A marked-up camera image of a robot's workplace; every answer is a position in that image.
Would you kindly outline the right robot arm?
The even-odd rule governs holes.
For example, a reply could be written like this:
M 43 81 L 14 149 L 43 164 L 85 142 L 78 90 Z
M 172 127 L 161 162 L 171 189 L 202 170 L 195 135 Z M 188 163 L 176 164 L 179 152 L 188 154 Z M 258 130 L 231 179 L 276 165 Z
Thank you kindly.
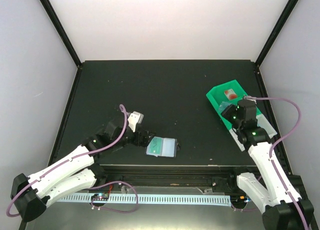
M 264 181 L 261 184 L 249 172 L 234 174 L 227 179 L 228 188 L 247 194 L 260 211 L 266 230 L 308 230 L 314 207 L 301 197 L 280 165 L 267 132 L 269 125 L 259 124 L 255 100 L 245 97 L 237 104 L 223 102 L 219 108 Z

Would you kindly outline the teal credit card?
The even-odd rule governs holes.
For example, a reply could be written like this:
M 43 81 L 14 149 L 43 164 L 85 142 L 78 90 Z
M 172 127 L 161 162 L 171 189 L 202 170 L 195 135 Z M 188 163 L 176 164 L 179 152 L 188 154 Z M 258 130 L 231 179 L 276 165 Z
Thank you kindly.
M 231 103 L 223 101 L 218 107 L 218 113 L 221 114 Z
M 164 138 L 154 137 L 146 147 L 146 155 L 159 157 L 163 152 Z

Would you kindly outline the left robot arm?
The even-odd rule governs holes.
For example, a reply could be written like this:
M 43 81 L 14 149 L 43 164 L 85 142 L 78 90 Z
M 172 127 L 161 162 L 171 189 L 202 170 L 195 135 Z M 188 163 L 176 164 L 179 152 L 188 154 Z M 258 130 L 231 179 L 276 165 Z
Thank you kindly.
M 113 185 L 98 163 L 100 154 L 126 145 L 147 147 L 155 135 L 142 127 L 134 113 L 115 118 L 54 164 L 29 176 L 17 175 L 12 183 L 6 215 L 31 222 L 69 194 Z

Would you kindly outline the black leather card holder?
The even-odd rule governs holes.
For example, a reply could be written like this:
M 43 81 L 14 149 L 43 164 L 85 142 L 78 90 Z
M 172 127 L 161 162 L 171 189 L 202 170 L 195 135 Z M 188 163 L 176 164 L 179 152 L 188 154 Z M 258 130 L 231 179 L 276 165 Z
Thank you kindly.
M 164 138 L 162 155 L 160 157 L 175 158 L 177 151 L 181 149 L 181 145 L 177 139 Z

